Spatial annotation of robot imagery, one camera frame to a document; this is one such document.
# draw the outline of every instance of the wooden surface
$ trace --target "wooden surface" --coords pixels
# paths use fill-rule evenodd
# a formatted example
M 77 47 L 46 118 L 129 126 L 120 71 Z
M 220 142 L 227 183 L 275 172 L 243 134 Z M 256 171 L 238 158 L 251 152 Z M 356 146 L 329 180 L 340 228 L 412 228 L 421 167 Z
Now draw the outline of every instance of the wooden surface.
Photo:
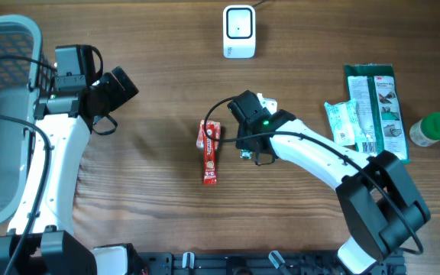
M 202 186 L 200 119 L 216 102 L 250 89 L 331 137 L 323 103 L 348 99 L 345 63 L 394 65 L 407 130 L 440 111 L 440 2 L 269 2 L 257 10 L 250 60 L 222 56 L 227 4 L 0 7 L 0 15 L 23 14 L 40 25 L 51 60 L 57 45 L 91 44 L 106 70 L 122 66 L 140 89 L 113 113 L 117 132 L 93 135 L 82 157 L 73 215 L 76 237 L 88 248 L 336 249 L 348 230 L 334 192 L 291 163 L 256 167 L 226 144 L 218 185 Z M 235 136 L 225 106 L 212 118 Z M 419 231 L 425 253 L 406 258 L 409 274 L 440 274 L 440 144 L 409 146 L 406 167 L 432 212 Z

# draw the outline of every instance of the green lid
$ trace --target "green lid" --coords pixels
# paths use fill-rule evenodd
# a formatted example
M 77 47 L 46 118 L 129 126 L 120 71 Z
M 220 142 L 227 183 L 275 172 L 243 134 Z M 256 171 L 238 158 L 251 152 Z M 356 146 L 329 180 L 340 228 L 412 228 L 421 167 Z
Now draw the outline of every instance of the green lid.
M 422 119 L 420 128 L 428 139 L 440 141 L 440 112 L 433 112 Z

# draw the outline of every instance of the plastic bag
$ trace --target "plastic bag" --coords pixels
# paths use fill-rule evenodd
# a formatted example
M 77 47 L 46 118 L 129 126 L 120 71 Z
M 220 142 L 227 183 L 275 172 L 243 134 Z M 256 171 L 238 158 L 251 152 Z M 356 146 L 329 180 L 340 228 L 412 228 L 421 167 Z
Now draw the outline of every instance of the plastic bag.
M 324 106 L 336 144 L 348 146 L 367 140 L 361 126 L 359 126 L 355 99 L 336 105 L 330 105 L 326 102 Z

